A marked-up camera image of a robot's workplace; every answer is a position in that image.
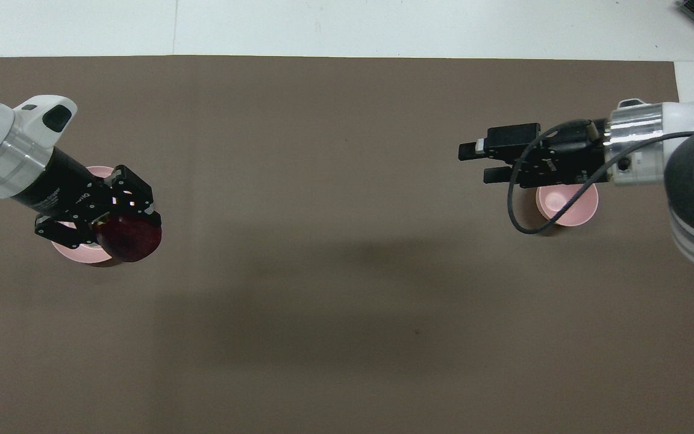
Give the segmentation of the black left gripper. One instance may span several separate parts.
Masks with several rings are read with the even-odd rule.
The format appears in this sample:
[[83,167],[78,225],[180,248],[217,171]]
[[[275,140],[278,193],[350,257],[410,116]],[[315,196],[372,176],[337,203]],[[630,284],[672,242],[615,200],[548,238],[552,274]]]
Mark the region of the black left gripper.
[[99,244],[96,229],[108,221],[110,212],[106,211],[113,204],[154,226],[162,225],[151,185],[132,169],[125,165],[113,168],[110,188],[103,178],[58,148],[53,148],[33,184],[14,200],[39,213],[35,234],[71,250]]

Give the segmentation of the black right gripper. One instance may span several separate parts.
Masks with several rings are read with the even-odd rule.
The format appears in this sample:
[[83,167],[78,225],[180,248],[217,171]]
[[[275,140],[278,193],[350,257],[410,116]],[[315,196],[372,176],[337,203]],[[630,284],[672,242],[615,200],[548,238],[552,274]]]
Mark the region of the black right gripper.
[[[459,160],[495,159],[513,162],[540,134],[540,124],[490,127],[485,137],[459,145]],[[523,189],[550,185],[583,184],[605,164],[604,140],[589,138],[540,141],[518,166],[515,183]],[[510,183],[512,166],[484,170],[484,184]]]

